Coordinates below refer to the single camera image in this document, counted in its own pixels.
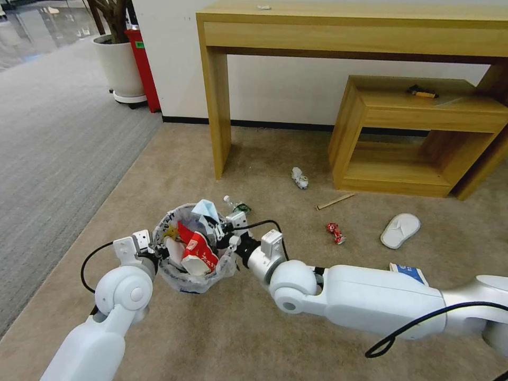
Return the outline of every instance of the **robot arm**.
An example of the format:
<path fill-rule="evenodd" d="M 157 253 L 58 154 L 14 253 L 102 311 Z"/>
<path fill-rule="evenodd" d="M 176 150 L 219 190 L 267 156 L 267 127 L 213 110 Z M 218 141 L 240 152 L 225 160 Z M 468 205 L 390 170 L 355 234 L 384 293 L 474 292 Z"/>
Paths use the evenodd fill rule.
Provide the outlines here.
<path fill-rule="evenodd" d="M 113 379 L 125 352 L 127 330 L 148 313 L 155 267 L 138 254 L 149 250 L 149 237 L 145 230 L 113 242 L 120 267 L 99 281 L 96 307 L 67 335 L 41 381 Z"/>
<path fill-rule="evenodd" d="M 311 313 L 334 324 L 388 335 L 413 320 L 463 302 L 492 302 L 449 311 L 422 321 L 400 337 L 419 339 L 450 332 L 479 332 L 485 342 L 508 356 L 508 278 L 479 275 L 468 285 L 439 291 L 408 275 L 337 265 L 310 267 L 286 260 L 282 233 L 271 230 L 252 238 L 243 212 L 226 218 L 226 245 L 235 247 L 275 304 L 288 314 Z M 122 360 L 124 336 L 148 312 L 157 259 L 147 230 L 113 242 L 120 267 L 98 283 L 94 312 L 65 338 L 42 381 L 110 381 Z M 140 253 L 148 252 L 147 257 Z"/>
<path fill-rule="evenodd" d="M 311 313 L 336 325 L 389 335 L 445 307 L 495 303 L 505 310 L 492 306 L 456 309 L 423 321 L 400 337 L 481 333 L 487 344 L 508 356 L 508 278 L 478 275 L 463 287 L 440 291 L 393 271 L 346 265 L 323 269 L 298 260 L 284 261 L 281 242 L 282 234 L 272 230 L 252 253 L 240 255 L 282 311 Z"/>

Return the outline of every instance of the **gray carpet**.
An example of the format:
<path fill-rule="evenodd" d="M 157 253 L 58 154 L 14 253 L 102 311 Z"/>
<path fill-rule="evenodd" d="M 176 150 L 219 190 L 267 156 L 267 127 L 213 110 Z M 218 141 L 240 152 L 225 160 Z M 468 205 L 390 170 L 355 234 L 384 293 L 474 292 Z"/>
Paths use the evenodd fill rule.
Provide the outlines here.
<path fill-rule="evenodd" d="M 161 124 L 114 101 L 90 39 L 0 73 L 0 335 Z"/>

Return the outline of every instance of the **trash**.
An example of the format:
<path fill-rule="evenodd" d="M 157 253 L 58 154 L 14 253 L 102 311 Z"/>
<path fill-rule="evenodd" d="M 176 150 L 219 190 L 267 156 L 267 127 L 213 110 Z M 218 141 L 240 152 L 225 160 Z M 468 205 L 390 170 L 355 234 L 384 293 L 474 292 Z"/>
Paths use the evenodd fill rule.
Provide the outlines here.
<path fill-rule="evenodd" d="M 173 245 L 172 242 L 170 243 L 169 241 L 166 241 L 166 243 L 164 243 L 165 239 L 172 239 L 175 243 L 182 245 L 180 243 L 183 241 L 181 235 L 175 233 L 175 231 L 178 232 L 177 228 L 179 224 L 186 228 L 185 230 L 181 229 L 183 232 L 190 230 L 192 234 L 199 232 L 202 237 L 206 237 L 206 227 L 199 221 L 201 215 L 193 213 L 195 206 L 196 204 L 181 205 L 178 208 L 169 211 L 164 218 L 160 220 L 159 224 L 155 227 L 152 233 L 153 250 L 157 252 L 165 252 L 166 249 L 169 251 L 168 247 L 174 247 L 171 246 Z M 219 218 L 219 222 L 225 221 L 224 217 L 220 214 L 217 214 L 217 216 Z M 218 249 L 216 247 L 215 237 L 214 241 L 207 242 L 207 245 L 213 254 L 219 259 L 214 270 L 210 270 L 210 272 L 205 275 L 191 275 L 183 269 L 181 264 L 178 265 L 174 259 L 171 259 L 170 253 L 168 257 L 162 255 L 162 259 L 159 262 L 159 273 L 162 278 L 177 291 L 203 294 L 219 280 L 233 276 L 237 269 L 233 248 L 228 246 L 224 249 Z"/>
<path fill-rule="evenodd" d="M 348 193 L 346 195 L 340 196 L 339 198 L 336 198 L 333 201 L 330 201 L 329 203 L 316 205 L 316 210 L 320 211 L 321 209 L 324 209 L 330 205 L 336 204 L 339 201 L 343 201 L 343 200 L 346 200 L 347 198 L 353 197 L 354 195 L 355 195 L 354 193 Z"/>
<path fill-rule="evenodd" d="M 244 204 L 243 202 L 234 203 L 231 201 L 231 197 L 228 195 L 224 196 L 224 202 L 229 205 L 231 209 L 233 209 L 234 212 L 243 212 L 245 214 L 248 214 L 252 209 L 247 204 Z"/>
<path fill-rule="evenodd" d="M 217 209 L 215 209 L 215 205 L 211 201 L 205 199 L 199 201 L 194 209 L 192 209 L 192 213 L 208 216 L 215 222 L 219 222 L 219 214 L 217 213 Z"/>
<path fill-rule="evenodd" d="M 309 186 L 309 179 L 307 176 L 303 175 L 303 172 L 298 167 L 293 167 L 293 171 L 291 172 L 291 178 L 295 181 L 295 184 L 300 189 L 307 189 Z"/>
<path fill-rule="evenodd" d="M 207 239 L 195 232 L 184 249 L 182 266 L 194 276 L 203 276 L 215 270 L 219 258 L 212 252 Z"/>
<path fill-rule="evenodd" d="M 344 234 L 342 234 L 342 232 L 340 231 L 339 229 L 339 226 L 334 223 L 334 222 L 330 222 L 326 225 L 326 230 L 328 230 L 329 233 L 332 233 L 333 236 L 334 236 L 334 241 L 336 244 L 343 244 L 346 240 L 346 237 L 344 236 Z"/>
<path fill-rule="evenodd" d="M 401 213 L 392 218 L 381 234 L 381 242 L 390 249 L 398 249 L 420 229 L 420 220 L 412 214 Z"/>
<path fill-rule="evenodd" d="M 390 271 L 393 271 L 395 273 L 403 273 L 406 275 L 409 275 L 410 277 L 416 279 L 420 283 L 423 283 L 425 286 L 428 286 L 429 283 L 427 283 L 427 280 L 423 276 L 422 270 L 416 267 L 411 266 L 401 266 L 397 264 L 390 263 Z"/>
<path fill-rule="evenodd" d="M 182 257 L 184 255 L 184 245 L 180 242 L 176 242 L 171 237 L 164 238 L 164 245 L 169 253 L 169 259 L 171 264 L 175 267 L 178 267 L 181 270 L 184 270 L 182 266 Z"/>

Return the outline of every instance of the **table leg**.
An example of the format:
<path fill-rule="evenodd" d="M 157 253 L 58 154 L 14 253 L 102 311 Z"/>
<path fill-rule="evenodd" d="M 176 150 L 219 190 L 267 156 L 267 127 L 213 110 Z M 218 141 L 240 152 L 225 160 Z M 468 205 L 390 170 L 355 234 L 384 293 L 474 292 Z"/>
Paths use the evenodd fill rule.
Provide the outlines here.
<path fill-rule="evenodd" d="M 215 178 L 219 180 L 231 147 L 229 111 L 228 56 L 220 49 L 206 46 L 203 23 L 198 22 L 201 64 L 205 80 L 208 122 L 212 138 Z"/>
<path fill-rule="evenodd" d="M 508 106 L 508 60 L 492 65 L 478 85 L 478 91 Z M 508 155 L 508 126 L 496 137 L 480 158 L 453 189 L 459 200 L 465 200 Z"/>

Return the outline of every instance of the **wooden shelf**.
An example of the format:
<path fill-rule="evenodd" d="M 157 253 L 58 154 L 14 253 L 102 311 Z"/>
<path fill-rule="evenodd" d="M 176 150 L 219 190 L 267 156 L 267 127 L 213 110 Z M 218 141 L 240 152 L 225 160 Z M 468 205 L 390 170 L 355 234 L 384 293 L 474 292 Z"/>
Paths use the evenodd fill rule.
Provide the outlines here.
<path fill-rule="evenodd" d="M 431 159 L 412 144 L 358 142 L 342 188 L 444 197 L 452 187 Z"/>
<path fill-rule="evenodd" d="M 414 84 L 440 97 L 407 94 Z M 333 182 L 337 189 L 446 197 L 507 123 L 508 108 L 464 80 L 350 76 L 328 147 Z M 421 144 L 359 141 L 366 126 L 429 133 Z"/>

